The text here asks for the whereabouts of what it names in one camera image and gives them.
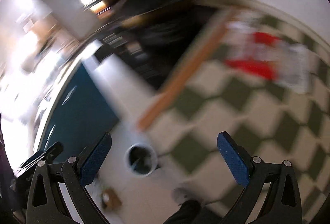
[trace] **stove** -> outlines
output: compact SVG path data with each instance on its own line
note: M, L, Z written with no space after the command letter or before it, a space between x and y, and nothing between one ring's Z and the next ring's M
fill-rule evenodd
M216 8L195 5L188 12L152 26L111 33L102 39L104 45L95 57L101 62L110 54L117 55L158 90L215 11Z

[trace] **dark cabinet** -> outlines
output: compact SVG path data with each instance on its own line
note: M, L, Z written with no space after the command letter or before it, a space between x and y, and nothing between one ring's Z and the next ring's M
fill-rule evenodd
M71 156L78 156L117 122L118 117L81 65L54 109L41 148L47 149L60 141L64 150L55 162L64 162Z

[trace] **green and white floor tile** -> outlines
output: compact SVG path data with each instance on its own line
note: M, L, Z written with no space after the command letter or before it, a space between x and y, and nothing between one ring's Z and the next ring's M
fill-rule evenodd
M212 210L224 215L242 191L217 151L227 131L250 155L288 159L296 171L303 219L311 221L330 192L330 54L296 27L264 15L259 30L310 49L311 89L302 95L227 67L221 44L148 130L158 153L182 181L198 184ZM258 201L261 208L266 191ZM255 218L254 210L249 220Z

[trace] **shoe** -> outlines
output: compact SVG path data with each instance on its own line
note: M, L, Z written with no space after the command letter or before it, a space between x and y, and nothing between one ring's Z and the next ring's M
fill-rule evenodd
M188 200L196 200L201 205L203 204L203 200L198 197L194 192L186 189L186 188L176 188L172 192L172 199L178 204L182 205L184 202Z

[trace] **screw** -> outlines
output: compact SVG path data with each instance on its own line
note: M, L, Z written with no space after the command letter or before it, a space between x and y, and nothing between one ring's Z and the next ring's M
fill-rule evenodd
M38 162L38 166L40 166L40 167L42 167L42 166L44 166L45 165L45 161L44 160L41 160L40 162Z
M72 157L70 157L70 158L68 159L68 162L69 162L70 164L73 164L76 160L77 160L77 158L76 158L75 156L72 156Z
M254 156L254 157L252 158L252 160L253 160L255 163L257 163L257 164L261 163L261 158L258 157L258 156Z
M285 160L285 161L284 161L284 165L285 165L285 166L291 166L291 162L288 161L288 160Z

